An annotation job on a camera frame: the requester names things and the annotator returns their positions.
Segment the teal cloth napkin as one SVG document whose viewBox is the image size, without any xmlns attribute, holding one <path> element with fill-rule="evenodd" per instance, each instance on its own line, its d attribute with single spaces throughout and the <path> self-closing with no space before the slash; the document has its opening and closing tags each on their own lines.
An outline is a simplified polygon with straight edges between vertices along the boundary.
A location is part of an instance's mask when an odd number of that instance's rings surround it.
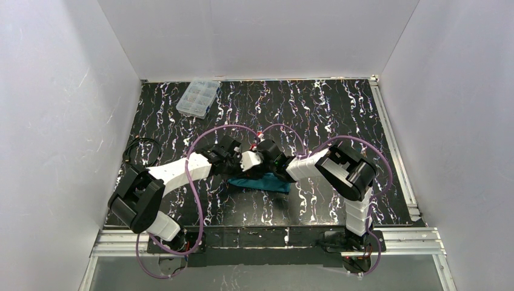
<svg viewBox="0 0 514 291">
<path fill-rule="evenodd" d="M 261 178 L 250 179 L 250 178 L 230 178 L 228 179 L 229 184 L 263 191 L 271 191 L 289 194 L 291 186 L 290 182 L 281 181 L 272 173 L 265 173 Z"/>
</svg>

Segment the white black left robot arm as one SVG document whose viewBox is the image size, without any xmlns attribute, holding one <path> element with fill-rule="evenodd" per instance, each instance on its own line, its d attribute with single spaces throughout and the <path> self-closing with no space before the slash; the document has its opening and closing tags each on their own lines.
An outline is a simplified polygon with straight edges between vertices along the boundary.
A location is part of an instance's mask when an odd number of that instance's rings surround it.
<svg viewBox="0 0 514 291">
<path fill-rule="evenodd" d="M 163 197 L 189 181 L 240 174 L 240 148 L 239 141 L 225 135 L 216 144 L 194 150 L 188 158 L 150 168 L 132 165 L 110 197 L 108 208 L 133 233 L 148 232 L 172 241 L 181 226 L 160 211 Z"/>
</svg>

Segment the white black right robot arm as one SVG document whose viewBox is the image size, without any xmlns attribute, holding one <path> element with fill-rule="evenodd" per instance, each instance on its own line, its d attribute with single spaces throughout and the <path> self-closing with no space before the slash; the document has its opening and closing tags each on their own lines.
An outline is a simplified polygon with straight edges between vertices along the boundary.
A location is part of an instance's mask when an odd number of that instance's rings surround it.
<svg viewBox="0 0 514 291">
<path fill-rule="evenodd" d="M 242 154 L 241 170 L 245 179 L 271 174 L 286 184 L 321 176 L 347 204 L 345 228 L 358 237 L 371 229 L 368 211 L 376 166 L 341 142 L 307 155 L 287 156 L 273 141 L 264 140 Z"/>
</svg>

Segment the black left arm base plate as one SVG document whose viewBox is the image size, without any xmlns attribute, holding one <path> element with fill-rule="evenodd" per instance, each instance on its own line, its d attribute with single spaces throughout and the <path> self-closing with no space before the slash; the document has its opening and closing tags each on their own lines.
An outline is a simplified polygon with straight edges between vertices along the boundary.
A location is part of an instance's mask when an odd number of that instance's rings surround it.
<svg viewBox="0 0 514 291">
<path fill-rule="evenodd" d="M 199 227 L 198 226 L 187 226 L 182 228 L 178 234 L 171 241 L 164 241 L 160 237 L 156 237 L 156 239 L 166 247 L 166 249 L 170 249 L 176 252 L 186 252 L 191 249 L 198 238 Z M 195 249 L 193 253 L 204 253 L 207 245 L 207 229 L 204 229 L 202 232 L 202 240 L 199 246 Z M 169 252 L 166 252 L 160 246 L 157 245 L 151 238 L 148 239 L 147 244 L 147 253 L 151 254 L 165 254 L 169 255 Z"/>
</svg>

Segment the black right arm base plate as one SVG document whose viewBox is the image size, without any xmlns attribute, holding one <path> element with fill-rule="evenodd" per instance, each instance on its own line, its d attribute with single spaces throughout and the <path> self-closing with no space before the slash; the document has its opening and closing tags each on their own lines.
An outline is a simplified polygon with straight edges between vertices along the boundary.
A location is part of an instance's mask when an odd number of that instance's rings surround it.
<svg viewBox="0 0 514 291">
<path fill-rule="evenodd" d="M 315 246 L 321 247 L 325 252 L 350 252 L 354 256 L 368 257 L 373 252 L 382 252 L 387 250 L 385 238 L 381 231 L 372 230 L 372 234 L 365 232 L 359 236 L 345 227 L 342 229 L 330 229 L 321 232 L 315 240 Z"/>
</svg>

